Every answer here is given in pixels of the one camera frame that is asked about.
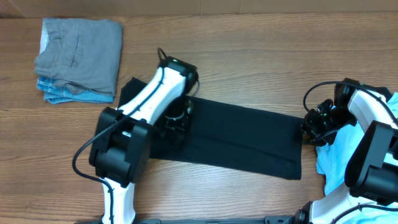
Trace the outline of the black t-shirt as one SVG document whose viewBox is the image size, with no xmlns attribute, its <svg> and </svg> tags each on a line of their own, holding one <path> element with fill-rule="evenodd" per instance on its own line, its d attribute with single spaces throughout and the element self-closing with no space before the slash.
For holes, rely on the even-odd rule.
<svg viewBox="0 0 398 224">
<path fill-rule="evenodd" d="M 182 140 L 155 137 L 150 158 L 301 178 L 301 118 L 196 97 L 190 101 L 187 134 Z"/>
</svg>

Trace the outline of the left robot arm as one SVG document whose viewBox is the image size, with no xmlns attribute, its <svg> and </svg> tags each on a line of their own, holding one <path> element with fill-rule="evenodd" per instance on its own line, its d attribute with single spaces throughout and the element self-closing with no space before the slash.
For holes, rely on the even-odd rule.
<svg viewBox="0 0 398 224">
<path fill-rule="evenodd" d="M 133 223 L 134 187 L 150 147 L 155 138 L 185 137 L 193 110 L 187 93 L 197 81 L 196 66 L 162 58 L 153 79 L 133 99 L 100 114 L 89 163 L 104 190 L 102 223 Z"/>
</svg>

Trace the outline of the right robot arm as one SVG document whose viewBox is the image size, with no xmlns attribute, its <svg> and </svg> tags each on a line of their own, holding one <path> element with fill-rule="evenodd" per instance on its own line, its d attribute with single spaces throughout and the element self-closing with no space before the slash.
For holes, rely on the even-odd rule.
<svg viewBox="0 0 398 224">
<path fill-rule="evenodd" d="M 332 84 L 334 98 L 304 117 L 303 143 L 331 145 L 347 125 L 359 124 L 364 136 L 348 161 L 344 182 L 297 210 L 288 223 L 343 223 L 367 208 L 397 211 L 397 166 L 385 160 L 397 159 L 397 117 L 387 105 L 391 92 L 349 78 Z"/>
</svg>

